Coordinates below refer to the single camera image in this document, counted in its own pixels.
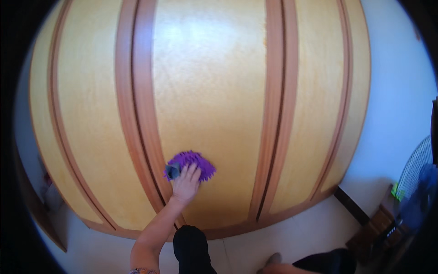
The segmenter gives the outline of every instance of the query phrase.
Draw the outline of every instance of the black pants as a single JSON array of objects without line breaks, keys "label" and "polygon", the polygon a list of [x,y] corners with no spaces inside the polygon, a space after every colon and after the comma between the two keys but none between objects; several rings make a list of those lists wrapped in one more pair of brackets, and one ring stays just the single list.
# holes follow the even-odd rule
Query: black pants
[{"label": "black pants", "polygon": [[[173,251],[179,262],[180,274],[215,274],[208,254],[207,239],[202,231],[185,225],[176,231]],[[356,261],[346,249],[314,254],[295,263],[294,266],[317,273],[354,274]]]}]

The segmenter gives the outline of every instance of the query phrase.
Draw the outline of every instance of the patterned clothing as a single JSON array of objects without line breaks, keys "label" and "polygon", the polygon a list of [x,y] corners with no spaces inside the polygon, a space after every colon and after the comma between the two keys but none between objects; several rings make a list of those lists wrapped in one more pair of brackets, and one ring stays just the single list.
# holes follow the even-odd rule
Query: patterned clothing
[{"label": "patterned clothing", "polygon": [[129,274],[160,274],[160,273],[148,268],[134,268],[129,272]]}]

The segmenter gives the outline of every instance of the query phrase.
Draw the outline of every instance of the tiled floor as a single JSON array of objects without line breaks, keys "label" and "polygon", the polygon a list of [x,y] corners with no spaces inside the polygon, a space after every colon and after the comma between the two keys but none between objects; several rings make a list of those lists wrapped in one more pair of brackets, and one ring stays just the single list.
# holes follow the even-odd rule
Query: tiled floor
[{"label": "tiled floor", "polygon": [[[63,253],[45,235],[42,237],[66,272],[128,272],[134,240],[90,230],[66,206],[53,219],[56,229],[64,235],[68,252]],[[313,253],[343,247],[359,228],[359,223],[331,196],[270,227],[209,241],[208,249],[218,274],[253,274],[274,252],[281,252],[285,262],[293,263]],[[161,251],[160,270],[161,274],[178,273],[172,243],[166,243]]]}]

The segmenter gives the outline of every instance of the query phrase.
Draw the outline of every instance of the electric fan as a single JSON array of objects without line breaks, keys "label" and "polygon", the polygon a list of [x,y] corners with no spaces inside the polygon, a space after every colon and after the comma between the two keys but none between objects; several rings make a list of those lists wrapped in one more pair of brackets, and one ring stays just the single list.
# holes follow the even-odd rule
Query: electric fan
[{"label": "electric fan", "polygon": [[404,224],[409,233],[421,226],[432,205],[437,187],[437,166],[433,164],[431,137],[426,137],[410,156],[394,195],[395,219],[376,242],[381,245],[398,226]]}]

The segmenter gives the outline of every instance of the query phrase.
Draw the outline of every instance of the person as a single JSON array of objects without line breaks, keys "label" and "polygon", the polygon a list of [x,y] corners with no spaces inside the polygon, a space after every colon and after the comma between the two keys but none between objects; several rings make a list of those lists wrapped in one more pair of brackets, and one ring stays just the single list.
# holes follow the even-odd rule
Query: person
[{"label": "person", "polygon": [[[173,195],[166,206],[153,218],[135,241],[130,256],[130,274],[159,274],[159,255],[170,236],[177,217],[198,192],[201,170],[196,164],[183,167],[174,180]],[[175,232],[173,251],[180,274],[216,274],[208,254],[204,233],[185,225]],[[353,274],[356,261],[346,249],[310,255],[293,264],[282,263],[280,253],[273,254],[257,274]]]}]

